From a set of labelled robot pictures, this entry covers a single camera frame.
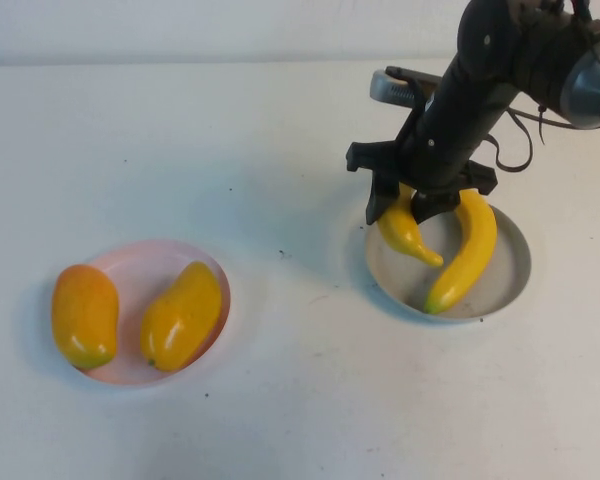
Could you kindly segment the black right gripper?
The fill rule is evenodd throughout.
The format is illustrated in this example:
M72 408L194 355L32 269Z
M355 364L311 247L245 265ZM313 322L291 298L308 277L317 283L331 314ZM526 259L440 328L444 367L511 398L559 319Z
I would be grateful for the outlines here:
M395 139L354 142L347 151L349 171L373 172L367 225L396 201L400 183L417 190L410 201L417 224L454 211L460 190L495 188L495 171L471 160L497 121L495 83L374 83L370 96L411 113Z

